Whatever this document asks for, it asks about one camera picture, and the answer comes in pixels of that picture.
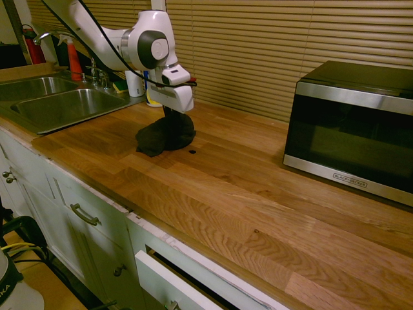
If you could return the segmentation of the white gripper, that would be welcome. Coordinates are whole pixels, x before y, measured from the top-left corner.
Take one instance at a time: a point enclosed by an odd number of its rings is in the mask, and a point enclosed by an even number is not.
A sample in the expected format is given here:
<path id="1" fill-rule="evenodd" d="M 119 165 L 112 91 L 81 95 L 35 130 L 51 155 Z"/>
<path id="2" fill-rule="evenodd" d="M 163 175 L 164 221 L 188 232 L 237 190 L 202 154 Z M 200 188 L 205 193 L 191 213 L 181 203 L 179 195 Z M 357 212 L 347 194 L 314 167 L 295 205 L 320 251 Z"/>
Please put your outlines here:
<path id="1" fill-rule="evenodd" d="M 150 99 L 162 104 L 165 118 L 172 115 L 172 110 L 177 111 L 178 117 L 184 116 L 182 112 L 188 112 L 194 108 L 192 88 L 190 86 L 157 87 L 150 83 L 148 86 Z"/>

